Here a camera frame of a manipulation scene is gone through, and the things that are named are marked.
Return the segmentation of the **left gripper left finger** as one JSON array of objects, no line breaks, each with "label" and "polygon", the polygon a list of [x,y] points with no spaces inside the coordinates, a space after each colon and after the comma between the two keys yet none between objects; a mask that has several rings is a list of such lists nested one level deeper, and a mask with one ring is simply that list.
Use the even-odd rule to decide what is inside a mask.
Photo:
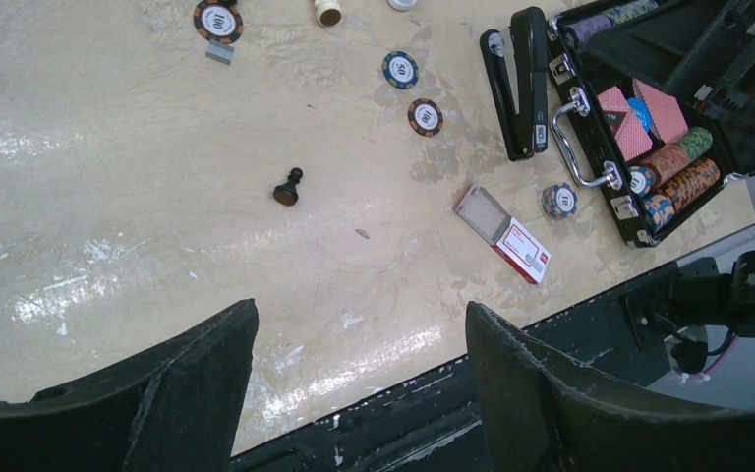
[{"label": "left gripper left finger", "polygon": [[0,471],[225,471],[259,313],[239,301],[81,378],[0,402]]}]

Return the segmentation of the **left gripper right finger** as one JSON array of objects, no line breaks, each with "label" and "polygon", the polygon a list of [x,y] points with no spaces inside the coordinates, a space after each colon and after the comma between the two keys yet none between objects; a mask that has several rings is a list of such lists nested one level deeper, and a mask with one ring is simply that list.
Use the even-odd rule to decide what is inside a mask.
[{"label": "left gripper right finger", "polygon": [[622,381],[477,302],[465,338],[495,471],[755,471],[755,410]]}]

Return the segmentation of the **black stapler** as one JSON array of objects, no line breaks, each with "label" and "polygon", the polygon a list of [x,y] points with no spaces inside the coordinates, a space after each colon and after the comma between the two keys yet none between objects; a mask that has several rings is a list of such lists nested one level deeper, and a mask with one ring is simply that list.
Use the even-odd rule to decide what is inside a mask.
[{"label": "black stapler", "polygon": [[549,146],[546,16],[529,6],[510,17],[506,30],[479,38],[494,109],[510,161],[527,160]]}]

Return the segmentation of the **white stapler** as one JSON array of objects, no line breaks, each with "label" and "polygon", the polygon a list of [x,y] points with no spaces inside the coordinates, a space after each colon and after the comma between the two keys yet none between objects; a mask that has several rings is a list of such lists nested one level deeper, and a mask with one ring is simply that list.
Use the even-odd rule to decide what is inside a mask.
[{"label": "white stapler", "polygon": [[396,11],[405,12],[415,7],[417,0],[387,0],[387,3]]}]

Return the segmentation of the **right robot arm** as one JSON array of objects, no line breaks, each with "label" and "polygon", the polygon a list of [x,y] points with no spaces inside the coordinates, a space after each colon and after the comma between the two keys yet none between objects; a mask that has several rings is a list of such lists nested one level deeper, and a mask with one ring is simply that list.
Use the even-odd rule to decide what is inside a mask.
[{"label": "right robot arm", "polygon": [[739,256],[730,273],[672,274],[619,303],[639,349],[663,340],[676,372],[701,375],[737,338],[755,338],[755,251]]}]

